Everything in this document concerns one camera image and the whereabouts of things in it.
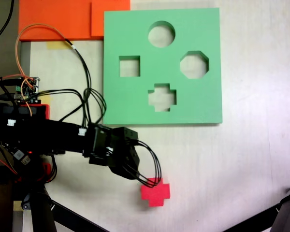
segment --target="red wire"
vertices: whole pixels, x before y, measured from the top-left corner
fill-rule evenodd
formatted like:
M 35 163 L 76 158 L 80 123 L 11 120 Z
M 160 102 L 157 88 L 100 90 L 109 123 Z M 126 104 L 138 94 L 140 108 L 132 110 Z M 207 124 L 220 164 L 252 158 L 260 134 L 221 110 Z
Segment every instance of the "red wire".
M 14 173 L 15 175 L 17 175 L 16 172 L 14 172 L 14 170 L 12 168 L 10 168 L 5 162 L 3 162 L 2 160 L 0 160 L 1 163 L 3 163 L 6 167 L 8 167 L 8 169 L 10 169 L 12 171 L 12 173 Z

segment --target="octagonal hole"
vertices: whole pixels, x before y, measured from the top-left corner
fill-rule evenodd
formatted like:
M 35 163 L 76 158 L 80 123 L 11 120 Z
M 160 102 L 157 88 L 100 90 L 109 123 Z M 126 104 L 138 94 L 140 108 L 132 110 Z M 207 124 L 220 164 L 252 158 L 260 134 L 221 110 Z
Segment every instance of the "octagonal hole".
M 148 40 L 155 47 L 167 47 L 174 39 L 175 29 L 166 21 L 158 21 L 149 28 Z
M 179 67 L 188 79 L 200 79 L 209 71 L 209 60 L 201 51 L 189 51 L 181 59 Z

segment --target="white table surface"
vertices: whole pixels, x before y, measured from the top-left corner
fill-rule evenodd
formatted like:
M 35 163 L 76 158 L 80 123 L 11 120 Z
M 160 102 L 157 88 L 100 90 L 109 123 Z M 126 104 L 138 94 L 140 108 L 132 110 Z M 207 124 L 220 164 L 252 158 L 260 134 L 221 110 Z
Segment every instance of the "white table surface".
M 52 199 L 111 232 L 220 232 L 281 200 L 290 187 L 290 0 L 131 0 L 132 10 L 199 7 L 220 8 L 223 123 L 132 127 L 158 155 L 171 199 L 148 208 L 137 181 L 70 152 L 57 157 Z M 75 46 L 101 91 L 103 42 Z M 31 43 L 30 75 L 42 90 L 86 85 L 77 56 L 45 42 Z M 53 96 L 51 119 L 78 104 Z M 98 116 L 94 101 L 91 108 Z M 80 124 L 81 112 L 67 122 Z M 151 175 L 149 155 L 139 155 Z M 31 227 L 26 212 L 24 231 Z

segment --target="shape sorter board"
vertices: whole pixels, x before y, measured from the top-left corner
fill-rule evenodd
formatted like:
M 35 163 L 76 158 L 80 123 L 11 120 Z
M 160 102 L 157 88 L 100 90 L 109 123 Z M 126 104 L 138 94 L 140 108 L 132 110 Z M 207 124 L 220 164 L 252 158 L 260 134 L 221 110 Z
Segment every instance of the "shape sorter board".
M 148 39 L 155 26 L 168 26 L 174 34 L 167 47 Z M 207 72 L 189 79 L 180 62 L 198 54 Z M 135 59 L 139 75 L 120 76 L 120 62 Z M 179 9 L 105 12 L 104 16 L 105 124 L 221 123 L 221 68 L 219 9 Z M 155 86 L 168 86 L 175 103 L 165 112 L 149 105 Z

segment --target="red foam piece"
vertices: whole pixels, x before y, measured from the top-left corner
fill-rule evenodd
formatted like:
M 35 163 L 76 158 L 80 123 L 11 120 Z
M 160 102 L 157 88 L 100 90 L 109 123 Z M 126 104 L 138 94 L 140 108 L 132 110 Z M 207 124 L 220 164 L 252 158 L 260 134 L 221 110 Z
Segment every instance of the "red foam piece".
M 91 38 L 91 0 L 20 0 L 18 32 L 25 26 L 44 23 L 57 28 L 70 40 Z M 21 41 L 63 40 L 51 29 L 29 29 Z
M 104 38 L 104 12 L 129 11 L 130 0 L 92 0 L 91 37 L 94 40 Z
M 164 199 L 170 199 L 170 184 L 164 184 L 163 178 L 160 183 L 153 187 L 149 188 L 145 185 L 141 186 L 141 196 L 142 200 L 149 201 L 149 207 L 157 207 L 164 205 Z
M 102 40 L 104 12 L 130 10 L 130 0 L 19 0 L 18 33 L 35 23 L 57 28 L 69 40 Z M 21 41 L 58 41 L 46 27 L 26 31 Z

